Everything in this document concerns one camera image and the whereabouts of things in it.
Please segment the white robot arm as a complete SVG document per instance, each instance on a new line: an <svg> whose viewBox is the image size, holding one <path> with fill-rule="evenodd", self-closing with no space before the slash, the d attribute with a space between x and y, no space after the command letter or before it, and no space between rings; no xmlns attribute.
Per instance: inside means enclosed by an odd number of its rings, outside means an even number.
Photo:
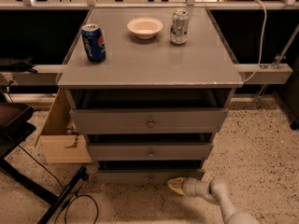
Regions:
<svg viewBox="0 0 299 224"><path fill-rule="evenodd" d="M177 177L168 180L167 185L180 195L200 197L208 203L218 205L224 224L260 224L249 213L236 210L228 186L223 179L214 178L206 182L193 177Z"/></svg>

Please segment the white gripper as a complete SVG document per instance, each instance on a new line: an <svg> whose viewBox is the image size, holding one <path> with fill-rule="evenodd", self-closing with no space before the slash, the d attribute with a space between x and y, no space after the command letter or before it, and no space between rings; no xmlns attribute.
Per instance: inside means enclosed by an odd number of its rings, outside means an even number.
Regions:
<svg viewBox="0 0 299 224"><path fill-rule="evenodd" d="M177 177L167 181L168 187L175 193L205 199L209 195L209 183L196 178Z"/></svg>

